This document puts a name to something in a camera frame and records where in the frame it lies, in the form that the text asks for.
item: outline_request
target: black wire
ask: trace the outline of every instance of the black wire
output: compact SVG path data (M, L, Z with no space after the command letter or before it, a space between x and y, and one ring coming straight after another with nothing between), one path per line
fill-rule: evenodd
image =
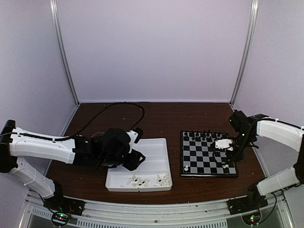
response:
M7 134L17 134L17 132L8 132L8 133L5 133L5 134L1 134L0 137L2 137L4 135L7 135Z
M54 139L55 142L61 142L61 141L66 141L69 139L72 139L73 137L75 137L76 135L80 134L85 128L87 128L101 113L103 113L105 110L107 110L110 107L116 106L116 105L133 105L136 107L139 107L142 111L142 116L133 124L133 126L130 128L130 130L132 130L137 124L139 124L139 122L144 118L145 116L145 110L144 108L136 103L131 103L131 102L117 102L117 103L113 103L110 104L109 106L105 107L103 110L99 111L95 116L93 116L78 132L76 132L75 134L68 136L68 137L64 137L64 138L58 138L58 139ZM49 137L43 137L43 136L38 136L38 135L34 135L34 134L28 134L28 133L22 133L21 135L27 136L27 137L32 137L32 138L39 138L39 139L43 139L43 140L49 140L49 141L53 141L52 138Z
M271 210L271 212L267 215L267 217L263 220L263 221L261 221L261 222L258 222L256 225L260 225L260 224L262 224L263 222L265 222L270 216L271 216L271 214L272 214L272 212L274 212L274 210L275 210L275 208L276 208L276 203L277 203L277 198L276 198L276 195L274 194L274 193L271 193L274 197L275 197L275 205L274 205L274 207L272 208L272 210Z
M56 217L56 215L61 215L61 214L64 214L65 215L65 219L67 219L66 220L66 222L64 222L64 223L60 223L60 227L63 227L63 226L65 226L66 224L68 224L68 222L70 221L70 219L72 218L70 215L68 215L68 214L66 214L65 212L62 212L62 211L52 211L48 206L47 206L47 204L46 204L46 202L45 202L45 200L42 198L42 196L40 195L40 194L38 194L39 196L40 196L40 198L41 198L41 200L42 200L42 202L43 202L43 206L44 207L46 207L51 213L52 213L52 216L51 216L51 222L53 223L53 225L54 226L58 226L56 223L54 223L54 219L55 219L55 217Z

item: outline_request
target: wooden table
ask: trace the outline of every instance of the wooden table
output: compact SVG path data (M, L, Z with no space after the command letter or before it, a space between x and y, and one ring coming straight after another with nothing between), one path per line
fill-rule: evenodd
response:
M214 103L141 103L146 116L138 125L143 138L166 138L173 187L163 192L109 192L105 187L106 168L100 172L53 161L47 177L63 186L64 194L87 200L131 204L167 204L202 202L246 195L247 187L262 178L263 171L251 148L237 164L238 178L180 177L180 131L208 130L236 136L228 122L232 110L228 104ZM79 130L105 104L81 104L66 134ZM141 110L128 105L114 106L101 114L83 135L105 132L110 127L128 130Z

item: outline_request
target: vertical metal post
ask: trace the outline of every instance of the vertical metal post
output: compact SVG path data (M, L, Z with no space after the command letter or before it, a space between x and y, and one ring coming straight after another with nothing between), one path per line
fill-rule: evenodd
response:
M71 77L71 72L68 67L67 56L66 56L64 45L63 45L63 39L62 39L60 23L59 23L59 15L58 15L58 10L57 10L57 0L50 0L50 6L51 6L52 17L54 20L62 65L63 65L64 71L65 71L65 75L66 75L66 79L67 79L67 83L68 83L70 92L73 96L75 105L77 106L77 105L79 105L79 100L78 100L78 97L77 97L77 94L75 91L75 87L74 87L73 80Z
M233 94L230 100L230 105L235 107L235 101L238 95L238 91L242 82L242 78L245 72L246 64L248 61L249 51L251 48L251 43L253 39L253 35L256 29L256 22L257 22L257 10L258 10L258 0L252 0L251 4L251 13L249 18L248 30L247 30L247 37L245 41L244 52L241 60L241 65L238 71L237 81L233 90Z

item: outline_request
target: lavender wall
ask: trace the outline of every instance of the lavender wall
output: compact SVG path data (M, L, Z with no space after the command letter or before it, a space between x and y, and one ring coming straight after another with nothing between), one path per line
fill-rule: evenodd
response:
M60 61L49 0L0 0L0 128L59 135L75 107ZM29 162L44 171L48 160ZM0 227L15 228L28 189L0 174Z
M304 2L261 1L237 108L304 125ZM297 153L264 138L260 152L270 174L295 164ZM303 227L304 187L285 192L296 227Z
M251 1L61 0L81 102L230 100Z

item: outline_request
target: robotic arm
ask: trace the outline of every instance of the robotic arm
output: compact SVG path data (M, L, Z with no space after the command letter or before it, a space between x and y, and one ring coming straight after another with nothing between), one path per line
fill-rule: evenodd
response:
M304 183L304 127L284 123L262 114L247 117L242 111L233 113L229 122L234 130L239 132L238 136L215 142L215 148L227 149L227 163L242 160L243 150L248 146L255 146L253 143L257 141L257 135L278 141L299 153L294 166L250 186L246 197L229 200L231 214L267 206L267 194Z
M142 134L139 128L129 132L110 128L104 135L92 138L82 135L57 137L22 130L15 126L15 121L8 120L0 134L0 172L12 174L36 191L47 207L81 215L84 202L65 198L61 185L39 173L23 156L90 166L96 170L123 165L133 171L145 160L143 154L133 149Z

